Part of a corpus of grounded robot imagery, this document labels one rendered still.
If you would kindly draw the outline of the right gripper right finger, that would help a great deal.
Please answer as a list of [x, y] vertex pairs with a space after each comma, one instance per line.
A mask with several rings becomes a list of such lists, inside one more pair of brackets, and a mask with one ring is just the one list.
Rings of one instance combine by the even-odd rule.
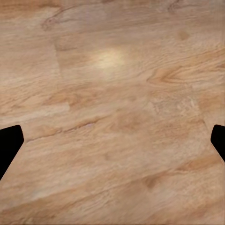
[[214, 125], [211, 134], [211, 143], [217, 149], [218, 153], [225, 161], [225, 127], [221, 125]]

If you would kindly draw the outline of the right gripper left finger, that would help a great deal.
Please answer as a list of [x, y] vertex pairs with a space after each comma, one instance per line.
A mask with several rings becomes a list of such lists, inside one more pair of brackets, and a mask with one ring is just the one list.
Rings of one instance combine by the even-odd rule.
[[24, 142], [20, 125], [0, 130], [0, 180]]

